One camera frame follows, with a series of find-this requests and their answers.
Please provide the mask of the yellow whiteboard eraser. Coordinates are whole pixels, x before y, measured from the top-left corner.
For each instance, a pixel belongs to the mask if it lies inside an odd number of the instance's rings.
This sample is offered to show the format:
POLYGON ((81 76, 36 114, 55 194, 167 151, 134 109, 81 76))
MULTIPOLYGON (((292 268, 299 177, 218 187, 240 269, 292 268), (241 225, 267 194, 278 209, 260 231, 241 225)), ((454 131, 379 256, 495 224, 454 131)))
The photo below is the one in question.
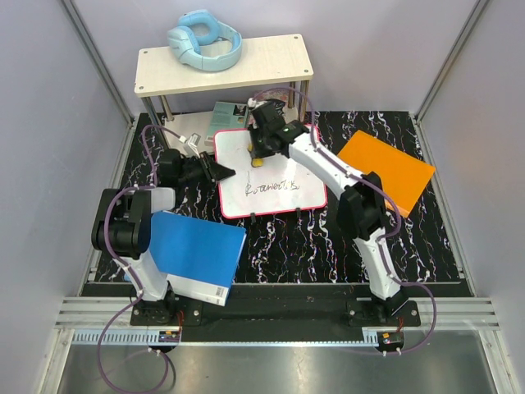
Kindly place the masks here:
POLYGON ((264 163, 264 160, 262 158, 253 158, 251 160, 251 166, 253 168, 258 168, 258 167, 261 167, 264 163))

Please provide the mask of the pink framed whiteboard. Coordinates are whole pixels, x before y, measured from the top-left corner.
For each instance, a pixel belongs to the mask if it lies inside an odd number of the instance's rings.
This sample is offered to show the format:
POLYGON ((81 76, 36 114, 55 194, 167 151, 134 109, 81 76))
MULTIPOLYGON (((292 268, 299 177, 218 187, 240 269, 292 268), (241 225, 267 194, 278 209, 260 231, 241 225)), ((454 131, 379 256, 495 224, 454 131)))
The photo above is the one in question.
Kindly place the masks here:
POLYGON ((280 154, 265 158, 261 167, 251 165, 247 130, 219 131, 214 136, 217 163, 235 171, 219 182, 224 218, 288 213, 323 208, 326 187, 304 166, 280 154))

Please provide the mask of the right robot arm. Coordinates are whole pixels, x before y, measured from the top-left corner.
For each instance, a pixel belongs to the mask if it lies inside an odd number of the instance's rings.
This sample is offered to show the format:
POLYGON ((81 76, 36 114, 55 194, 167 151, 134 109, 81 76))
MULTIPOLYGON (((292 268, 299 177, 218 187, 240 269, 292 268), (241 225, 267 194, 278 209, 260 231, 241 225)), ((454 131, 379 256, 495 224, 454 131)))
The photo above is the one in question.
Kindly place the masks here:
POLYGON ((305 167, 328 187, 338 199, 336 222, 358 247, 367 270, 372 296, 369 313, 379 324, 394 323, 408 296, 387 248, 381 178, 344 163, 322 145, 313 126, 287 122, 273 102, 252 98, 248 108, 253 118, 248 127, 251 165, 260 167, 263 159, 279 154, 305 167))

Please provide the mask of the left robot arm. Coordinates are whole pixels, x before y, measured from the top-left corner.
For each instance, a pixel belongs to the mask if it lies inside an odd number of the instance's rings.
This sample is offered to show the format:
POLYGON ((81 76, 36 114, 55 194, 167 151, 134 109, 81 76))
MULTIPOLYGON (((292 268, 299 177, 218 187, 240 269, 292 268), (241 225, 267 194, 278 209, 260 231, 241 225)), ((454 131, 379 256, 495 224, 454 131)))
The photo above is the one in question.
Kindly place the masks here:
POLYGON ((190 313, 184 298, 226 304, 244 230, 172 211, 186 186, 234 175, 207 153, 185 157, 168 149, 153 164, 152 184, 102 192, 91 243, 111 255, 135 288, 127 308, 131 325, 182 321, 190 313))

